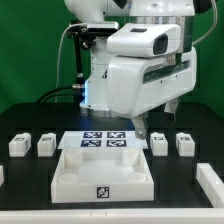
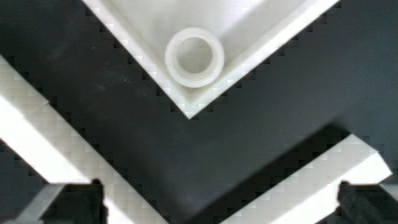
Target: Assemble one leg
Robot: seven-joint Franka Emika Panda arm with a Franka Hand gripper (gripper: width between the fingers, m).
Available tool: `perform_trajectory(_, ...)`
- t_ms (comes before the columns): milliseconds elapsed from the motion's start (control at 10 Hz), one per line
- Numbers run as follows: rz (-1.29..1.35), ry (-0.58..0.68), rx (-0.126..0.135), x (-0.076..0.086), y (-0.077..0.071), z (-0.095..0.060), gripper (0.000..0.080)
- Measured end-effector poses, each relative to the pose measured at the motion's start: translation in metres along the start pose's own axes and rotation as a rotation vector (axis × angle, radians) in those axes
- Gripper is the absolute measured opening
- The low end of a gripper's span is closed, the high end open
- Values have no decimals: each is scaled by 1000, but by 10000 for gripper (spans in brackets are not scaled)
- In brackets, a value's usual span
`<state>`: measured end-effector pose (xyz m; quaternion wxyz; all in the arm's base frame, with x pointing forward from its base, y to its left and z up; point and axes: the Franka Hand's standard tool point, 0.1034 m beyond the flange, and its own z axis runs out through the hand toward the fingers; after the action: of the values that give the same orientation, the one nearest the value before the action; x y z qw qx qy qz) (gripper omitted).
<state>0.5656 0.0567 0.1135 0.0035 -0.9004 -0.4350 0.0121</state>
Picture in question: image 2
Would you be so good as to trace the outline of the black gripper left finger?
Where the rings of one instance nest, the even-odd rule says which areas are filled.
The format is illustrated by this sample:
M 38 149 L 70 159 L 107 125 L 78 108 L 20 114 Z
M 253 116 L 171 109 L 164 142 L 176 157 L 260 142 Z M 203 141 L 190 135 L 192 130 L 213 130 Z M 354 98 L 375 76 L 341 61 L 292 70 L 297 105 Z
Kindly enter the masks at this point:
M 103 190 L 98 179 L 87 184 L 48 184 L 16 217 L 16 224 L 109 224 Z

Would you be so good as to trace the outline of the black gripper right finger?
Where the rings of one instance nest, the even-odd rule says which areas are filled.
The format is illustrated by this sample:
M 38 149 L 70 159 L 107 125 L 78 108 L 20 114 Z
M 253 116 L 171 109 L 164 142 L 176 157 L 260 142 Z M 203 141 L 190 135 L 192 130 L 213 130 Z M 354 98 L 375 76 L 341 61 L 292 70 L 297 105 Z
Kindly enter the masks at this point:
M 343 181 L 338 202 L 350 224 L 398 224 L 398 184 Z

